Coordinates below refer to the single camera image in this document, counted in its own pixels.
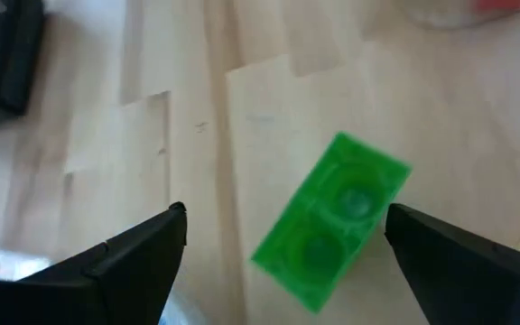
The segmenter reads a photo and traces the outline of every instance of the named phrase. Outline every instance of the green plastic block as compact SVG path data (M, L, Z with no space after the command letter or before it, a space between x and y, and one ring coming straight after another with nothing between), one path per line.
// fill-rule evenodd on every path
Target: green plastic block
M320 311L410 172L406 163L337 134L252 260Z

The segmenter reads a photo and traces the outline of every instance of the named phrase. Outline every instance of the green block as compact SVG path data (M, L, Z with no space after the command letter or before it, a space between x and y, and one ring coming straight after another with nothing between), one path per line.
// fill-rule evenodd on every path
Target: green block
M410 172L408 164L337 134L252 260L320 311Z

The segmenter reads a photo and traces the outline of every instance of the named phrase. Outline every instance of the wooden floor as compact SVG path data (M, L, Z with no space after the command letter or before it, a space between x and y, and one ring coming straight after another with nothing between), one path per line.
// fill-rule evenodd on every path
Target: wooden floor
M377 233L318 316L248 258L338 130L398 201L520 239L520 14L424 30L389 0L55 0L0 127L0 247L61 260L182 200L177 288L217 324L424 324Z

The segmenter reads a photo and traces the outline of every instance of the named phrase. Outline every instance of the green toy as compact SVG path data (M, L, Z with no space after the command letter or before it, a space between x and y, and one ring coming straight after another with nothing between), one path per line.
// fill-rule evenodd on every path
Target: green toy
M338 133L252 260L318 312L411 167Z

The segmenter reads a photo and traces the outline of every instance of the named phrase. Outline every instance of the red object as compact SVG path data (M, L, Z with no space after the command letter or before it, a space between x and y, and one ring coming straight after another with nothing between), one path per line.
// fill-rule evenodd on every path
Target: red object
M520 10L520 0L477 0L478 13L494 10Z

